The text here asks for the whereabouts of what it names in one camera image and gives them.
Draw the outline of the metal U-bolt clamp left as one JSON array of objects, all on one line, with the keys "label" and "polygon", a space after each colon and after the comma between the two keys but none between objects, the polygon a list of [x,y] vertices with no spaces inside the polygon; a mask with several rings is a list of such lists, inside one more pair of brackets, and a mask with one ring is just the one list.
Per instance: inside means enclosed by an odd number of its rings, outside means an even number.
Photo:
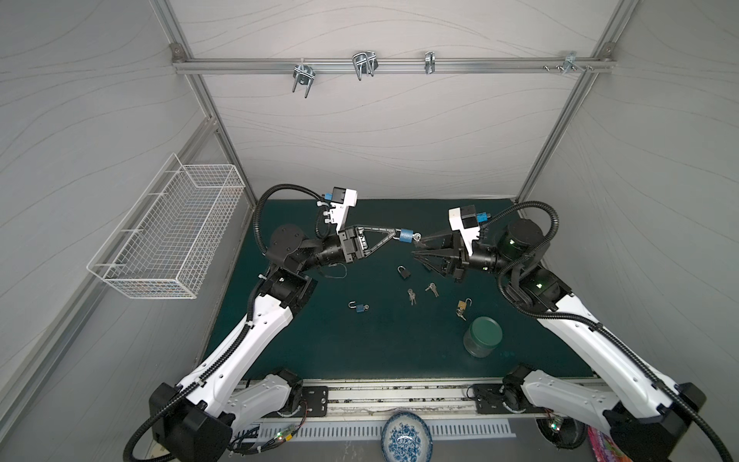
[{"label": "metal U-bolt clamp left", "polygon": [[292,92],[296,92],[298,87],[304,88],[304,97],[307,98],[316,79],[316,73],[313,67],[305,64],[299,64],[294,67],[294,84]]}]

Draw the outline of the pink Fox's candy bag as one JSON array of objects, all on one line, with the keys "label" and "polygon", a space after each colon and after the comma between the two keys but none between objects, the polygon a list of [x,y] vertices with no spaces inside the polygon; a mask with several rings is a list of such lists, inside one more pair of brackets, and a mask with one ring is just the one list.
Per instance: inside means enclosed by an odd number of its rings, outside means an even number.
[{"label": "pink Fox's candy bag", "polygon": [[598,429],[594,429],[594,427],[588,427],[587,434],[596,462],[617,462],[620,460],[620,456],[614,452],[607,436]]}]

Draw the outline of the blue white patterned plate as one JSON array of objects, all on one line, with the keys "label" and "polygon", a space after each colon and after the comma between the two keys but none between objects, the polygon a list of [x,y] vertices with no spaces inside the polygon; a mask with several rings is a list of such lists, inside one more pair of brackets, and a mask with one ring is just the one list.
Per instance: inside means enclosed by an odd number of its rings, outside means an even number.
[{"label": "blue white patterned plate", "polygon": [[398,412],[381,429],[381,452],[388,462],[429,462],[433,438],[425,421],[411,412]]}]

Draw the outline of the metal u-bolt clamp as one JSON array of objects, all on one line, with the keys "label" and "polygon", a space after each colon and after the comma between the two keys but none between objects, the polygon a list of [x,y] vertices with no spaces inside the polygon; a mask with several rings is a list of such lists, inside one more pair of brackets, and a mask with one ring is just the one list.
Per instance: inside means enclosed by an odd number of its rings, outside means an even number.
[{"label": "metal u-bolt clamp", "polygon": [[359,81],[362,81],[365,75],[375,76],[378,67],[377,55],[374,51],[368,50],[358,52],[351,58],[351,62]]},{"label": "metal u-bolt clamp", "polygon": [[292,92],[296,92],[298,87],[304,88],[304,97],[307,98],[316,79],[316,73],[313,67],[305,64],[299,64],[294,67],[294,84]]}]

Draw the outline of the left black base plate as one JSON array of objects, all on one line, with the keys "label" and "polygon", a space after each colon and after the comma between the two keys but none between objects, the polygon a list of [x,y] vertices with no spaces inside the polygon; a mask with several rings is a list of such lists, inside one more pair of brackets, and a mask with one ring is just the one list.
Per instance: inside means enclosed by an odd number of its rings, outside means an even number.
[{"label": "left black base plate", "polygon": [[325,386],[296,387],[288,394],[285,405],[276,414],[281,418],[325,417],[328,408],[328,388]]}]

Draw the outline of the green lidded jar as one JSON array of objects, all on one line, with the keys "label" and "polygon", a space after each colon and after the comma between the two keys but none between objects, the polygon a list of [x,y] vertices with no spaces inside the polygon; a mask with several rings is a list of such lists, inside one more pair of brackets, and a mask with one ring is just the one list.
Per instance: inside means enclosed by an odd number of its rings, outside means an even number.
[{"label": "green lidded jar", "polygon": [[502,327],[490,317],[478,317],[468,327],[463,338],[463,345],[468,354],[476,358],[485,358],[495,350],[503,340]]}]

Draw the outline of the black padlock with keys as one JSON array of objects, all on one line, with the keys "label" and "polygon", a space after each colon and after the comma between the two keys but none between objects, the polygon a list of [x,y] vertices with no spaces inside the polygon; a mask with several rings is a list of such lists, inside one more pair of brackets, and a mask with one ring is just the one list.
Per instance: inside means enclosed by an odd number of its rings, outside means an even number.
[{"label": "black padlock with keys", "polygon": [[406,267],[404,266],[398,266],[396,270],[398,271],[398,274],[403,280],[406,280],[411,277],[410,271],[408,271],[408,269],[406,269]]}]

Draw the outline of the blue padlock with keys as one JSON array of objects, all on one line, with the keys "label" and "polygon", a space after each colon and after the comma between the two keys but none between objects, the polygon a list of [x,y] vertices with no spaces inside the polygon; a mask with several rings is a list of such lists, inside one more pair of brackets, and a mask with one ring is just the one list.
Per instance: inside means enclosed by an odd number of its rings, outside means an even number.
[{"label": "blue padlock with keys", "polygon": [[400,229],[396,238],[402,243],[413,244],[421,240],[421,234],[410,229]]}]

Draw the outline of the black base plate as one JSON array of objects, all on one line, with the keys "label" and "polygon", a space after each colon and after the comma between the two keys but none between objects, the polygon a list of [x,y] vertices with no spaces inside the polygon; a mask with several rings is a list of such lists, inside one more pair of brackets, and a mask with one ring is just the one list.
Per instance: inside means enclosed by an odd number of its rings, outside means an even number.
[{"label": "black base plate", "polygon": [[296,387],[288,394],[285,405],[276,414],[281,418],[325,417],[328,408],[328,388],[325,386]]},{"label": "black base plate", "polygon": [[529,408],[521,389],[511,384],[474,384],[470,391],[478,414],[523,414]]}]

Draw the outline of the blue padlock left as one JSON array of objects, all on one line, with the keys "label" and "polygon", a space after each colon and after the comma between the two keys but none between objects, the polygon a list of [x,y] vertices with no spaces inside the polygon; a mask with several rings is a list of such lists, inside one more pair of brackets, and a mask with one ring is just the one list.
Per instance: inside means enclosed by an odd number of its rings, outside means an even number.
[{"label": "blue padlock left", "polygon": [[358,303],[355,300],[348,302],[348,308],[356,313],[364,313],[369,311],[369,304]]}]

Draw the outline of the metal U-bolt clamp middle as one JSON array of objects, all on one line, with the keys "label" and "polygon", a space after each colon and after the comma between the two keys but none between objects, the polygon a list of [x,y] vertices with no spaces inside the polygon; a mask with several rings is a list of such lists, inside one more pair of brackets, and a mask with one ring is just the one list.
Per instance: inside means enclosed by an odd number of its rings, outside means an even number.
[{"label": "metal U-bolt clamp middle", "polygon": [[377,55],[374,51],[368,50],[358,52],[351,58],[351,62],[359,81],[362,81],[365,75],[375,76],[378,67]]}]

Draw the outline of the green table mat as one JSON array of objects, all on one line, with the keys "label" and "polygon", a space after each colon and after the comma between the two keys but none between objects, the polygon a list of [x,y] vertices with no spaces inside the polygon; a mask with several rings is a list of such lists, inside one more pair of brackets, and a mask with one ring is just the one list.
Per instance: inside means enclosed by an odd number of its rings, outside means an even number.
[{"label": "green table mat", "polygon": [[[413,246],[391,242],[369,258],[314,275],[317,289],[296,318],[266,347],[247,372],[256,379],[277,369],[305,379],[502,377],[521,364],[556,377],[588,377],[590,367],[563,341],[518,313],[492,275],[471,271],[455,283],[427,271]],[[398,266],[411,277],[403,280]],[[425,289],[434,282],[439,297]],[[408,290],[417,303],[411,305]],[[471,298],[467,321],[456,316]],[[356,313],[348,302],[369,304]],[[490,317],[503,340],[485,358],[468,354],[463,338],[478,317]]]}]

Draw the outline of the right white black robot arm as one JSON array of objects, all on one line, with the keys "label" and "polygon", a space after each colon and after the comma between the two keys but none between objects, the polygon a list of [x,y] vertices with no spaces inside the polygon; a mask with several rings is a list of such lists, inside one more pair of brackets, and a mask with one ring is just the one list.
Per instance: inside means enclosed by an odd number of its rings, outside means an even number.
[{"label": "right white black robot arm", "polygon": [[473,206],[448,212],[450,228],[428,236],[404,231],[427,269],[460,282],[470,270],[489,273],[502,296],[565,342],[608,386],[598,391],[521,365],[503,380],[512,410],[552,410],[610,437],[633,461],[667,461],[696,425],[721,460],[731,452],[700,416],[706,395],[694,384],[660,373],[601,323],[541,261],[560,220],[541,201],[514,204],[492,216]]}]

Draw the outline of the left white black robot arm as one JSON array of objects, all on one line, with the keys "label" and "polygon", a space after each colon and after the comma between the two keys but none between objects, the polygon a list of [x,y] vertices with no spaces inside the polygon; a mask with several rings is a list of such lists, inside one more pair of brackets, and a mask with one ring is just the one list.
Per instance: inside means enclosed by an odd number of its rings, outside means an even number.
[{"label": "left white black robot arm", "polygon": [[[286,190],[311,196],[334,232],[311,239],[298,226],[283,224],[264,241],[263,209],[273,194]],[[237,387],[269,343],[307,305],[318,284],[310,271],[351,264],[371,254],[364,237],[367,227],[346,225],[357,198],[356,191],[346,188],[322,196],[295,184],[265,191],[254,208],[252,227],[269,267],[252,289],[244,317],[191,373],[174,386],[163,383],[155,390],[149,399],[150,416],[126,443],[123,460],[135,460],[134,449],[146,433],[167,450],[165,461],[217,461],[225,452],[250,454],[237,432],[265,415],[292,412],[300,405],[302,382],[290,372],[272,373],[242,391]]]}]

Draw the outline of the small metal bracket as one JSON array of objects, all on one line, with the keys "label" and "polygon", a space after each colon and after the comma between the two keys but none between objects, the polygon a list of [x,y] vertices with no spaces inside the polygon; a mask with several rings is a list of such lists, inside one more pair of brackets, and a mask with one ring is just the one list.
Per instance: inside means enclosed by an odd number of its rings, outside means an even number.
[{"label": "small metal bracket", "polygon": [[425,53],[425,74],[431,75],[435,72],[436,55],[433,51]]}]

